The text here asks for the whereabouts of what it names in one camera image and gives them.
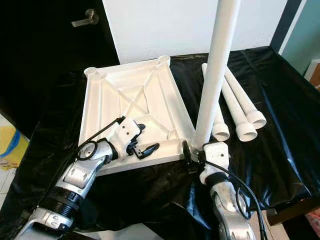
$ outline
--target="pipe end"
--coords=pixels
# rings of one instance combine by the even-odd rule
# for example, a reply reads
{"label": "pipe end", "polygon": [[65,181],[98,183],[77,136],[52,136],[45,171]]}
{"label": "pipe end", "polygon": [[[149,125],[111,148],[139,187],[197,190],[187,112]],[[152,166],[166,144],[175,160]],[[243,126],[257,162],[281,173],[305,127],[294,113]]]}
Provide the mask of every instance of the pipe end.
{"label": "pipe end", "polygon": [[248,113],[246,118],[249,123],[252,123],[255,129],[260,129],[267,123],[265,116],[258,110]]}
{"label": "pipe end", "polygon": [[249,142],[255,139],[258,135],[254,125],[250,122],[245,122],[238,125],[235,128],[235,132],[238,135],[238,138],[241,142]]}
{"label": "pipe end", "polygon": [[224,142],[230,137],[228,126],[222,122],[213,124],[211,133],[219,142]]}

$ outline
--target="white plastic tray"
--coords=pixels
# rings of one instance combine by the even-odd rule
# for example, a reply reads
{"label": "white plastic tray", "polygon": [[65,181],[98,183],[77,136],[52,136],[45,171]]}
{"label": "white plastic tray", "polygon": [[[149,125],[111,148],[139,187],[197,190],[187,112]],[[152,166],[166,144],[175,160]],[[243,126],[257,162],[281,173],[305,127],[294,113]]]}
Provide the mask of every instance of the white plastic tray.
{"label": "white plastic tray", "polygon": [[[170,57],[104,68],[89,67],[79,144],[114,119],[125,116],[146,128],[137,138],[144,150],[159,143],[150,156],[139,160],[135,155],[104,165],[106,175],[150,165],[180,160],[182,141],[190,142],[195,129],[169,68]],[[109,138],[113,128],[95,140]]]}

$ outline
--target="white pvc pipe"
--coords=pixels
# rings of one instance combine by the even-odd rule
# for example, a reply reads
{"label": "white pvc pipe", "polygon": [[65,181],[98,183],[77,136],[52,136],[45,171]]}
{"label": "white pvc pipe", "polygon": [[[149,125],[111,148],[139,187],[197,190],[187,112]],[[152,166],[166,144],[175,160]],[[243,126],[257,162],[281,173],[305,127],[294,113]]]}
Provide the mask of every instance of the white pvc pipe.
{"label": "white pvc pipe", "polygon": [[[202,64],[203,77],[205,77],[206,71],[207,71],[207,64],[203,63]],[[224,117],[222,116],[219,102],[217,103],[217,106],[216,106],[216,112],[215,112],[215,116],[214,116],[211,134],[219,142],[226,141],[230,137],[229,128],[225,124]]]}
{"label": "white pvc pipe", "polygon": [[230,53],[241,0],[219,0],[211,45],[208,68],[203,82],[202,96],[191,149],[202,150],[209,141],[217,110],[224,74]]}
{"label": "white pvc pipe", "polygon": [[257,110],[253,102],[250,100],[250,98],[228,67],[226,67],[225,69],[224,76],[229,83],[236,99],[241,105],[248,121],[253,124],[255,129],[260,129],[264,125],[266,125],[267,120],[265,116],[262,114],[262,112]]}
{"label": "white pvc pipe", "polygon": [[232,92],[228,82],[225,80],[222,85],[222,94],[230,110],[232,119],[235,124],[235,132],[242,142],[248,142],[257,137],[257,131],[252,123],[248,122],[244,111]]}

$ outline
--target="floor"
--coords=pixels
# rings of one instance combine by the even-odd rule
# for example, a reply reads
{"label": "floor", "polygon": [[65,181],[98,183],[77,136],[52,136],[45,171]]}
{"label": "floor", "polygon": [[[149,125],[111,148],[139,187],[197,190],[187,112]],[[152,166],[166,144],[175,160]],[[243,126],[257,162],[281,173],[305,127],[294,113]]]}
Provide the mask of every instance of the floor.
{"label": "floor", "polygon": [[[10,184],[14,179],[16,169],[3,171],[0,169],[0,207],[2,206]],[[270,226],[267,221],[266,212],[263,211],[264,222],[269,240],[289,240],[289,237],[282,224]],[[260,240],[259,224],[257,213],[250,219],[250,225],[255,233],[256,240]],[[142,223],[135,224],[120,231],[99,231],[84,234],[96,240],[161,240],[162,238],[156,235],[153,231],[147,228]]]}

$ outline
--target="teal wall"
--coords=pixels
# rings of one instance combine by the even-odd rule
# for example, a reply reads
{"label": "teal wall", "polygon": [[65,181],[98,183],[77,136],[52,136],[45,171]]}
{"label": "teal wall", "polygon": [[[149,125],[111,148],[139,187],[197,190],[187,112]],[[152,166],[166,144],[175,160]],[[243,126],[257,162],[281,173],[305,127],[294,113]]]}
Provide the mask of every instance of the teal wall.
{"label": "teal wall", "polygon": [[320,0],[306,1],[282,56],[302,75],[320,58]]}

